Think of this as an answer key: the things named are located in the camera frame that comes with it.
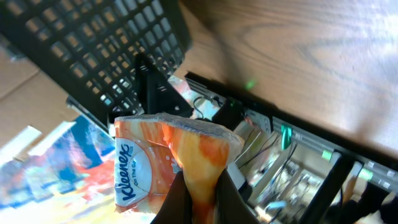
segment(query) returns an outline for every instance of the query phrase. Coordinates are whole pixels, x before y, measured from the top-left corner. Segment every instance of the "black plastic basket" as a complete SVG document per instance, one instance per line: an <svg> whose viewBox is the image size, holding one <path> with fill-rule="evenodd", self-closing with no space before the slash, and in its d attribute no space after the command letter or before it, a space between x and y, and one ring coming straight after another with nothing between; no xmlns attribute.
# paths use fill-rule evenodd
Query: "black plastic basket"
<svg viewBox="0 0 398 224"><path fill-rule="evenodd" d="M135 55L169 76L191 44L177 0L5 0L0 31L104 129L108 113L141 109Z"/></svg>

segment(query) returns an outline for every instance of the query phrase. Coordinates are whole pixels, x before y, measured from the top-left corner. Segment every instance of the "plastic packaging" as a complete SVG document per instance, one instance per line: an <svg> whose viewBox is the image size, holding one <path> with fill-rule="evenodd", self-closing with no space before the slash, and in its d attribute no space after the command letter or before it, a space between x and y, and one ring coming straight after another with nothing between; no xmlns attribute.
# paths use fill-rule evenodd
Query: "plastic packaging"
<svg viewBox="0 0 398 224"><path fill-rule="evenodd" d="M118 210L159 211L152 197L167 194L176 171L167 158L173 156L193 200L194 223L213 223L215 186L241 152L239 136L218 124L165 113L117 118L115 127Z"/></svg>

